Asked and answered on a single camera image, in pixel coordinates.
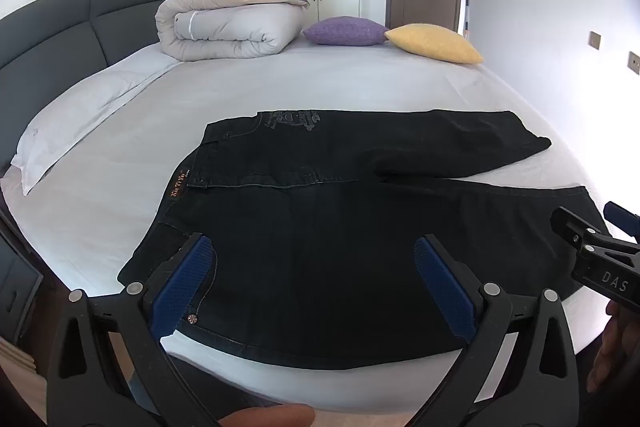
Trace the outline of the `person right hand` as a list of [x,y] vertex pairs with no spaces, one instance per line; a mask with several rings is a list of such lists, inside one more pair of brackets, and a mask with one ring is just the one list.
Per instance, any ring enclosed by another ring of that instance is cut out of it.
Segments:
[[601,347],[587,378],[587,391],[595,393],[610,375],[621,355],[630,357],[639,343],[639,315],[611,300],[605,309],[610,317],[602,333]]

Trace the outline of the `person left hand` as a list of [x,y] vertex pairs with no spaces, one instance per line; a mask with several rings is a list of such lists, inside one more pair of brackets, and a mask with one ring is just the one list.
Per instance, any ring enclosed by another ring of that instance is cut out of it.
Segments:
[[312,407],[283,404],[273,407],[249,407],[234,412],[218,423],[222,427],[310,427],[316,419]]

